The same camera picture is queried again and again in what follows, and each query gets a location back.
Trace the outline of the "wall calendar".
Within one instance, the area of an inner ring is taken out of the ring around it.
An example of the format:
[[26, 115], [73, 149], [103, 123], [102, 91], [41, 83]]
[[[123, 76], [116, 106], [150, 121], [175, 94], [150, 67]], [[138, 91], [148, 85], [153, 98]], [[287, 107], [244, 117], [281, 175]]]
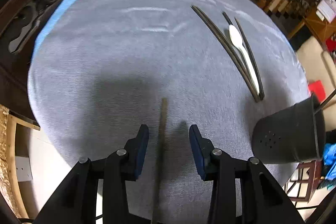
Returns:
[[320, 20], [327, 20], [332, 23], [336, 16], [336, 1], [335, 0], [321, 0], [317, 5], [316, 15]]

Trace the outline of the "white plastic spoon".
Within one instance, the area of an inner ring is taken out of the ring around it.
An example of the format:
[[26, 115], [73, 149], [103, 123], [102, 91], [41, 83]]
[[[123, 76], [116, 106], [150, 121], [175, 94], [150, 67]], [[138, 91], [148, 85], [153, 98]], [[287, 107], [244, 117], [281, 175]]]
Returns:
[[251, 77], [251, 80], [253, 82], [253, 86], [255, 88], [255, 91], [256, 91], [257, 95], [259, 96], [260, 95], [259, 81], [257, 79], [256, 72], [255, 72], [255, 69], [254, 69], [254, 67], [252, 65], [252, 62], [250, 60], [249, 54], [248, 54], [246, 48], [243, 45], [243, 38], [242, 38], [239, 30], [233, 24], [229, 24], [228, 29], [229, 29], [231, 42], [240, 51], [240, 53], [241, 53], [241, 55], [244, 59], [244, 62], [247, 66], [247, 70], [248, 70], [249, 76]]

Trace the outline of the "grey table cloth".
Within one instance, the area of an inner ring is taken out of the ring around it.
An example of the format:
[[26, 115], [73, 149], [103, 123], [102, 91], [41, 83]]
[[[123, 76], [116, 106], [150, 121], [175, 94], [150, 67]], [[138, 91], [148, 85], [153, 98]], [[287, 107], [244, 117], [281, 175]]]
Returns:
[[[246, 35], [262, 101], [223, 11]], [[73, 0], [34, 53], [28, 95], [37, 122], [69, 165], [82, 156], [107, 157], [148, 126], [142, 174], [126, 185], [130, 212], [144, 218], [153, 211], [167, 98], [159, 220], [206, 223], [212, 185], [197, 174], [189, 127], [196, 124], [215, 147], [246, 160], [256, 122], [309, 92], [290, 43], [249, 0]]]

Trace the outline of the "cream leather sofa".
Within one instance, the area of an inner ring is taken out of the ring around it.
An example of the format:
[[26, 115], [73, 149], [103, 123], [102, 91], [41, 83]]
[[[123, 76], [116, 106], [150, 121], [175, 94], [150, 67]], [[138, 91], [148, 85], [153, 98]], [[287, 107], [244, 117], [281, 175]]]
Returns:
[[335, 90], [335, 63], [329, 52], [311, 36], [296, 54], [305, 71], [307, 83], [321, 80], [327, 98]]

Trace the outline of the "black utensil holder cup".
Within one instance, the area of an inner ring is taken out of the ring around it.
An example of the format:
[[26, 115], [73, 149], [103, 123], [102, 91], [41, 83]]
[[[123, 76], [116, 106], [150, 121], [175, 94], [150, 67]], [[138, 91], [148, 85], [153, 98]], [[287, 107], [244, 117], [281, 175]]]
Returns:
[[323, 113], [315, 95], [260, 119], [252, 134], [252, 152], [264, 164], [321, 160], [326, 141]]

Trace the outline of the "red child chair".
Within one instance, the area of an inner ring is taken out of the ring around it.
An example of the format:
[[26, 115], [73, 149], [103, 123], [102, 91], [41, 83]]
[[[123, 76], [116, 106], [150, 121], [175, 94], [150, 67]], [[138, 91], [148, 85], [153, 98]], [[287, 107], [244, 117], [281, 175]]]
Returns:
[[308, 84], [310, 94], [314, 94], [319, 102], [323, 102], [326, 99], [326, 93], [321, 80], [317, 80]]

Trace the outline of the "wooden stair railing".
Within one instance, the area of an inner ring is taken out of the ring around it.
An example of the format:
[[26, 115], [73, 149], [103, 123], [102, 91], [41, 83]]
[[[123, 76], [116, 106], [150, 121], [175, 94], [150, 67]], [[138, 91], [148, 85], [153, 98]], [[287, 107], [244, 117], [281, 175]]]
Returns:
[[258, 0], [260, 7], [268, 16], [283, 16], [285, 19], [302, 19], [316, 6], [316, 0]]

